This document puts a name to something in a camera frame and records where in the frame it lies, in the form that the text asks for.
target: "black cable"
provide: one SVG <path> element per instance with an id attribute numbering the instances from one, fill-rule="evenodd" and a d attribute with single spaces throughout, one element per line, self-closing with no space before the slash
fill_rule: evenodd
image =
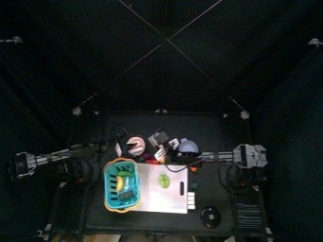
<path id="1" fill-rule="evenodd" d="M 193 164 L 199 164 L 199 163 L 203 163 L 203 162 L 205 162 L 205 161 L 211 161 L 211 160 L 205 160 L 205 159 L 203 159 L 203 160 L 197 160 L 196 162 L 187 164 L 185 167 L 183 167 L 183 168 L 179 169 L 179 170 L 171 170 L 171 169 L 168 168 L 167 164 L 165 164 L 165 167 L 167 167 L 167 169 L 168 169 L 169 171 L 172 171 L 172 172 L 180 172 L 180 171 L 183 171 L 184 169 L 187 169 L 188 167 L 191 167 Z"/>

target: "yellow object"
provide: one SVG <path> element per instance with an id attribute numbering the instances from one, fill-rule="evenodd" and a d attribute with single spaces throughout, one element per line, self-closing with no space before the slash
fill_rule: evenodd
<path id="1" fill-rule="evenodd" d="M 124 188 L 124 179 L 116 176 L 116 192 L 119 193 Z"/>

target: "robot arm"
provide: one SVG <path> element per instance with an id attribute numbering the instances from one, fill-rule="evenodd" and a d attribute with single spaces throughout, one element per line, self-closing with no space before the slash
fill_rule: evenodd
<path id="1" fill-rule="evenodd" d="M 16 153 L 9 162 L 12 181 L 29 178 L 41 166 L 48 164 L 63 164 L 71 161 L 72 158 L 87 157 L 96 153 L 105 153 L 107 147 L 107 143 L 99 143 L 88 147 L 75 145 L 71 146 L 71 149 L 37 156 L 28 152 Z"/>

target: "red object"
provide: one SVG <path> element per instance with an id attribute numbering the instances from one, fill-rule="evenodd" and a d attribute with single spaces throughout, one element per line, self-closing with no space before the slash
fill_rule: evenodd
<path id="1" fill-rule="evenodd" d="M 159 164 L 159 162 L 156 160 L 147 160 L 148 164 Z"/>

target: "small kitchen item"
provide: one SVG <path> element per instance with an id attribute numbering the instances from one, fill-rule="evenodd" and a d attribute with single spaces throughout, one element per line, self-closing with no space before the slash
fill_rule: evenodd
<path id="1" fill-rule="evenodd" d="M 124 176 L 124 185 L 121 190 L 117 192 L 117 174 L 120 172 L 129 172 L 131 176 Z M 119 195 L 132 191 L 127 199 L 119 199 Z M 107 163 L 104 167 L 104 206 L 105 209 L 125 213 L 139 203 L 140 191 L 139 191 L 139 179 L 137 179 L 137 164 L 133 160 L 127 158 L 117 158 L 112 162 Z"/>
<path id="2" fill-rule="evenodd" d="M 180 153 L 188 153 L 188 152 L 197 153 L 196 143 L 192 140 L 188 140 L 184 138 L 180 140 L 180 145 L 177 150 Z"/>

